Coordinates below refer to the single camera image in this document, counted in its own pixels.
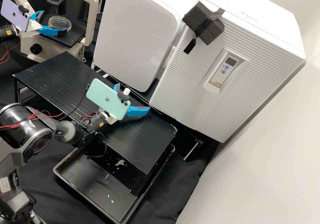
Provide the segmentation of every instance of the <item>black foam block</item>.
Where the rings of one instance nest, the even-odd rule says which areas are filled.
[[[207,45],[224,31],[224,24],[219,19],[210,19],[211,15],[212,12],[198,2],[182,19]]]
[[[224,31],[224,24],[217,18],[200,35],[200,39],[207,45],[213,42]]]
[[[184,15],[182,21],[186,23],[191,30],[195,31],[210,14],[211,11],[201,2],[198,2],[190,11],[188,11],[187,14]]]

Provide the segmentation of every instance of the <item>petri dish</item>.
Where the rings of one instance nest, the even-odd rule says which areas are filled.
[[[71,30],[71,21],[62,16],[53,16],[49,18],[48,26],[55,29],[67,29],[67,32]]]

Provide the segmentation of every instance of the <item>white plastic housing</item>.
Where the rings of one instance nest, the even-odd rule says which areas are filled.
[[[199,0],[106,0],[94,63],[146,91],[181,35],[186,14]]]
[[[225,10],[224,32],[208,46],[197,38],[188,55],[183,50],[193,32],[187,27],[149,104],[225,142],[305,63],[306,56],[294,15],[276,4],[200,1],[213,12]],[[240,60],[234,68],[225,68],[228,55]]]

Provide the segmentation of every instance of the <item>smartphone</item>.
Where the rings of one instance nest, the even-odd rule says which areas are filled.
[[[30,15],[27,12],[21,12],[18,5],[13,1],[3,0],[0,13],[9,22],[14,24],[20,31],[27,31]]]
[[[122,120],[126,115],[130,101],[122,101],[118,93],[108,87],[99,79],[95,78],[91,82],[87,91],[87,98],[111,114],[117,120]]]

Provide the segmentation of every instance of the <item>ribbed white panel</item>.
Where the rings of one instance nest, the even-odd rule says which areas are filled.
[[[192,39],[187,28],[169,61],[150,105],[177,118],[195,90],[204,83],[211,65],[226,48],[249,62],[232,79],[208,109],[203,110],[196,126],[190,126],[220,142],[226,141],[247,118],[304,62],[304,59],[255,36],[222,19],[224,32],[209,46],[199,38],[189,55],[183,50]]]
[[[193,32],[187,27],[149,102],[151,106],[173,118],[179,116],[221,51],[211,48],[207,51],[197,44],[187,55],[183,50],[192,36]]]

